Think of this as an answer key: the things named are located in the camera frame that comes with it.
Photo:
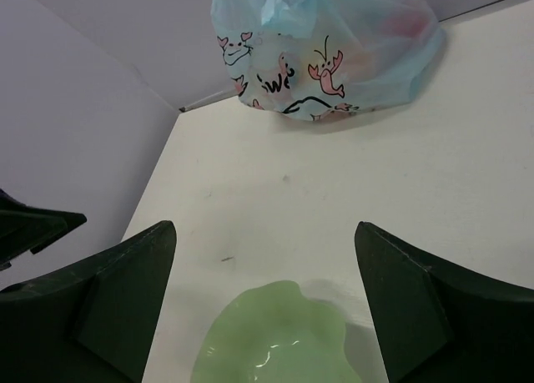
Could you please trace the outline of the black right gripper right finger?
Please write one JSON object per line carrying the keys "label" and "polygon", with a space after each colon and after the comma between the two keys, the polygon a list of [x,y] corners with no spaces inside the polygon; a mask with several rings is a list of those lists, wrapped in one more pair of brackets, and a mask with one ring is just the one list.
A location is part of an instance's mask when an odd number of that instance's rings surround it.
{"label": "black right gripper right finger", "polygon": [[355,254],[391,382],[531,382],[533,291],[361,222]]}

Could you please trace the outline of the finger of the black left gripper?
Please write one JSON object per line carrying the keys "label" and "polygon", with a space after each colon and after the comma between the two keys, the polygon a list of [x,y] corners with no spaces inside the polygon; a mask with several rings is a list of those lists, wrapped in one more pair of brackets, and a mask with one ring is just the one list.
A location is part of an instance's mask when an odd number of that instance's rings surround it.
{"label": "finger of the black left gripper", "polygon": [[1,190],[1,270],[25,252],[37,254],[87,222],[84,214],[40,209]]}

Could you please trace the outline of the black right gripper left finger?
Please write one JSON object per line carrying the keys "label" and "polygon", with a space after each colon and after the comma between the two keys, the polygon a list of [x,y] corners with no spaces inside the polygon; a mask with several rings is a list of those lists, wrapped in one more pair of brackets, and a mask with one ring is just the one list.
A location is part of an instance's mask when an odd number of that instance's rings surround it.
{"label": "black right gripper left finger", "polygon": [[1,292],[3,382],[140,382],[174,261],[174,224]]}

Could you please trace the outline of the blue printed plastic bag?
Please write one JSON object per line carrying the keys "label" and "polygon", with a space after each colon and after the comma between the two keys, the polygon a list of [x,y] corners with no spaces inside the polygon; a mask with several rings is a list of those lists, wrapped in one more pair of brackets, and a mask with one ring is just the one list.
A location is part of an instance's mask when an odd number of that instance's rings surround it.
{"label": "blue printed plastic bag", "polygon": [[424,0],[212,0],[239,101],[316,121],[412,102],[445,34]]}

